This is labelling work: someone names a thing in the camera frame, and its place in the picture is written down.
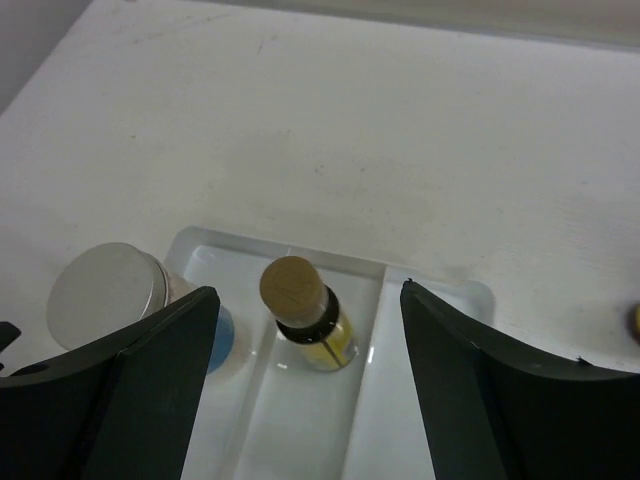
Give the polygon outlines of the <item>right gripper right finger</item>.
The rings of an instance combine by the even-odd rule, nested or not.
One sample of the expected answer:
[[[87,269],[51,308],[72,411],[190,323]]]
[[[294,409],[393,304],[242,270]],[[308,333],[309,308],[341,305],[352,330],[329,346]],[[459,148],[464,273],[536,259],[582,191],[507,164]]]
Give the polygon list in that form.
[[[400,305],[439,479],[635,479],[639,377],[540,350],[415,281]]]

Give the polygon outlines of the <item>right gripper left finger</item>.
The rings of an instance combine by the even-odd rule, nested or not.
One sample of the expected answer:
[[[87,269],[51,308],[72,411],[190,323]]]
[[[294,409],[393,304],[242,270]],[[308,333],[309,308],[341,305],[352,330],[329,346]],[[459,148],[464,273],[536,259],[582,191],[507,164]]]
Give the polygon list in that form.
[[[220,300],[161,311],[1,379],[4,479],[178,479]]]

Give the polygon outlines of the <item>silver-lid jar blue label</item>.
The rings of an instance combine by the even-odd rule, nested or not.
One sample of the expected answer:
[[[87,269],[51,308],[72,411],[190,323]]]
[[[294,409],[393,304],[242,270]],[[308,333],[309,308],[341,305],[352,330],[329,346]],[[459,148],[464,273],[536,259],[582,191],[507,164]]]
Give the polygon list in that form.
[[[54,282],[46,305],[53,339],[71,351],[159,312],[198,286],[153,255],[121,242],[73,259]]]

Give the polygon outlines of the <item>amber bottle gold cap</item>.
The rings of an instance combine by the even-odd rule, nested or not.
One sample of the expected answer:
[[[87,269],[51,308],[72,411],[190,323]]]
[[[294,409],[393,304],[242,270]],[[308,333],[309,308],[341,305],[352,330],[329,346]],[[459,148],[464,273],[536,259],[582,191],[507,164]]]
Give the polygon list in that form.
[[[640,305],[634,304],[626,315],[626,328],[628,334],[637,343],[640,344]]]
[[[332,372],[355,358],[353,326],[308,260],[284,256],[271,262],[260,278],[259,293],[279,332],[311,366]]]

